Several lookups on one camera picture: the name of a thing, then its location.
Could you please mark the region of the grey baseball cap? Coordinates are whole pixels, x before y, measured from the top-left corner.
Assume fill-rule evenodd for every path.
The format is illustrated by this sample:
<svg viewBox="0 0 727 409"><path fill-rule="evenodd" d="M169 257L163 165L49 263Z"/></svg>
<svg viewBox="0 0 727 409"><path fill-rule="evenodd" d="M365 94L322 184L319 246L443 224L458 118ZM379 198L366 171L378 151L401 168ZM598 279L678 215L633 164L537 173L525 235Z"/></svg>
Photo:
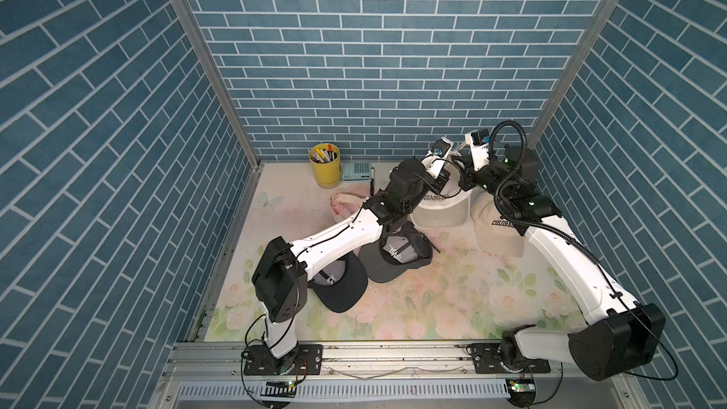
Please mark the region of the grey baseball cap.
<svg viewBox="0 0 727 409"><path fill-rule="evenodd" d="M438 248L410 221L397 231L363 246L358 258L369 279L390 282L408 270L431 264Z"/></svg>

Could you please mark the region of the cream white baseball cap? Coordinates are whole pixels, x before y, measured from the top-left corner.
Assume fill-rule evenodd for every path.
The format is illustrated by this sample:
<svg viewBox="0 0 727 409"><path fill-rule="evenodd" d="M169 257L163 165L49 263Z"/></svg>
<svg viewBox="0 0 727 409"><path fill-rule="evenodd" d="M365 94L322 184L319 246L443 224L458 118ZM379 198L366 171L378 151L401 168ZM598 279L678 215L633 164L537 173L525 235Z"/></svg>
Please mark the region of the cream white baseball cap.
<svg viewBox="0 0 727 409"><path fill-rule="evenodd" d="M416 228L458 227L467 221L470 217L471 192L462 191L459 182L459 173L453 172L440 194L426 194L410 215Z"/></svg>

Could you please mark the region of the pink baseball cap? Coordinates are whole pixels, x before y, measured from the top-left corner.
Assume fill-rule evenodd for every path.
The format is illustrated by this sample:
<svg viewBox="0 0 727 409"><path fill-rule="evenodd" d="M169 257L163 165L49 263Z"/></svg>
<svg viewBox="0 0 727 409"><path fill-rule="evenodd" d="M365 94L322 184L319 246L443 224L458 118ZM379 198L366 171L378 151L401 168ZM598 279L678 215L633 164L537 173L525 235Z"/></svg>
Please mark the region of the pink baseball cap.
<svg viewBox="0 0 727 409"><path fill-rule="evenodd" d="M369 196L359 196L346 192L335 193L329 200L333 221L341 223L349 217L355 216L369 199Z"/></svg>

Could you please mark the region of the black baseball cap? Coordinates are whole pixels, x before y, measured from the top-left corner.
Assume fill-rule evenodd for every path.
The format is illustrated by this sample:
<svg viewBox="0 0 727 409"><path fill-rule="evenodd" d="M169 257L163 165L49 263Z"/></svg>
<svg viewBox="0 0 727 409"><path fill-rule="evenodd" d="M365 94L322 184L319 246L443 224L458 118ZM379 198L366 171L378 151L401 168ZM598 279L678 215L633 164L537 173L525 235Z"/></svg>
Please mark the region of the black baseball cap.
<svg viewBox="0 0 727 409"><path fill-rule="evenodd" d="M337 314L356 305L367 286L367 271L353 252L333 261L308 282L324 306Z"/></svg>

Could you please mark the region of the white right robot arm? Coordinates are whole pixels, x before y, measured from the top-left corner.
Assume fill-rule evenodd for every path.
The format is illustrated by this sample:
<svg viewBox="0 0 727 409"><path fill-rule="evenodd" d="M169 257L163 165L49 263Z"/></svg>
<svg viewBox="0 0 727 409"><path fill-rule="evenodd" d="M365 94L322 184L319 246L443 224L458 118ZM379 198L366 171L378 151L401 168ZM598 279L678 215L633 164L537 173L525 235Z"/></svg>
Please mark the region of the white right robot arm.
<svg viewBox="0 0 727 409"><path fill-rule="evenodd" d="M603 381L649 364L664 348L666 316L610 276L575 237L555 203L539 193L539 159L527 147L524 127L506 120L492 130L466 134L465 144L469 154L454 161L461 189L480 187L487 200L473 217L482 247L545 259L585 320L584 327L569 333L536 326L505 331L500 346L504 365L520 369L535 360L570 363Z"/></svg>

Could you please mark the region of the beige Colorado baseball cap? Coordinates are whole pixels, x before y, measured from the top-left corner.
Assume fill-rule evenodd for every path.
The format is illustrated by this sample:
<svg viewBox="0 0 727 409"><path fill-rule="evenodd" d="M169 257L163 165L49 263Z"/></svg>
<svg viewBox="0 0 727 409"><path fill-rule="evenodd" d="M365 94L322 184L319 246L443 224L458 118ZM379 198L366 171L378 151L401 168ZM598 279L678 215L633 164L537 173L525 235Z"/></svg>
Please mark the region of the beige Colorado baseball cap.
<svg viewBox="0 0 727 409"><path fill-rule="evenodd" d="M483 251L511 258L522 257L524 238L511 222L501 216L490 193L483 191L474 199L471 219L475 238Z"/></svg>

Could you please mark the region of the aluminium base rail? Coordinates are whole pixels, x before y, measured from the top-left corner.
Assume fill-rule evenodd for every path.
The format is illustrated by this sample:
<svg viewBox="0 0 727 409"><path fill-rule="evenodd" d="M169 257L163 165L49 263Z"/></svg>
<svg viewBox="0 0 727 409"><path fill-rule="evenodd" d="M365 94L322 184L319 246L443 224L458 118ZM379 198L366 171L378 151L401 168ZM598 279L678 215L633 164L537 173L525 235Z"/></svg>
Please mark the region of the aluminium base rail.
<svg viewBox="0 0 727 409"><path fill-rule="evenodd" d="M495 346L457 341L302 344L281 375L244 363L241 343L178 343L153 408L646 408L635 378L595 382L573 365L509 373Z"/></svg>

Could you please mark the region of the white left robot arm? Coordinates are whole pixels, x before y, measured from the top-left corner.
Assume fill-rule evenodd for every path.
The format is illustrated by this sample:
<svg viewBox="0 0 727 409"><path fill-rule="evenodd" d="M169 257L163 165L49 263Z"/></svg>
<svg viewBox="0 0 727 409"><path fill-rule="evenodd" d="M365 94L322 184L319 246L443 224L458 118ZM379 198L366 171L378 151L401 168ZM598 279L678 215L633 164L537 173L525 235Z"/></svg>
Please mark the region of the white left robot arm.
<svg viewBox="0 0 727 409"><path fill-rule="evenodd" d="M263 306L265 333L255 353L280 373L297 358L295 318L314 291L333 312L346 312L369 281L388 282L429 265L437 248L409 221L429 192L440 193L450 174L444 161L405 160L390 172L385 189L349 217L308 238L272 239L252 276Z"/></svg>

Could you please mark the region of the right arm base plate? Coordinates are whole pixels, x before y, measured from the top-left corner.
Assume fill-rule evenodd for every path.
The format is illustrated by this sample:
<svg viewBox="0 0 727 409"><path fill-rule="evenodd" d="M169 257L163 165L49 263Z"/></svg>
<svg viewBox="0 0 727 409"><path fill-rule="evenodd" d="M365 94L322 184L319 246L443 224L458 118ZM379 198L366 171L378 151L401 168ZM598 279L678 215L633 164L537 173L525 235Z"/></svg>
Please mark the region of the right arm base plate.
<svg viewBox="0 0 727 409"><path fill-rule="evenodd" d="M549 361L526 359L507 343L473 343L465 346L476 374L547 374Z"/></svg>

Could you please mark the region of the yellow pen holder cup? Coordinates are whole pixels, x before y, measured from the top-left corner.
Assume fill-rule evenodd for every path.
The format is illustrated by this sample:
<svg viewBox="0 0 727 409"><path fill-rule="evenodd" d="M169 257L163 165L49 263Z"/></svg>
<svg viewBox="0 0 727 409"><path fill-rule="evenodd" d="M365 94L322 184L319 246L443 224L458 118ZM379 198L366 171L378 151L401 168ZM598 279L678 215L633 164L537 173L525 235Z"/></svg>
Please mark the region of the yellow pen holder cup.
<svg viewBox="0 0 727 409"><path fill-rule="evenodd" d="M309 151L312 173L319 187L334 189L342 182L341 153L337 146L321 143Z"/></svg>

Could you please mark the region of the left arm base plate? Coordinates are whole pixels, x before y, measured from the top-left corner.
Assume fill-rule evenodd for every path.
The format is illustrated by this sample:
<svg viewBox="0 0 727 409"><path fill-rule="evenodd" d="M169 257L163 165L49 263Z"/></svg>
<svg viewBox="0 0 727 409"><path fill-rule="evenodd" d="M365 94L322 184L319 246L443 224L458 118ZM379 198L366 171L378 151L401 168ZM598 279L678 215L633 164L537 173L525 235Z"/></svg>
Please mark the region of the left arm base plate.
<svg viewBox="0 0 727 409"><path fill-rule="evenodd" d="M276 358L261 342L251 344L240 357L245 376L319 375L324 348L321 344L298 344L291 352Z"/></svg>

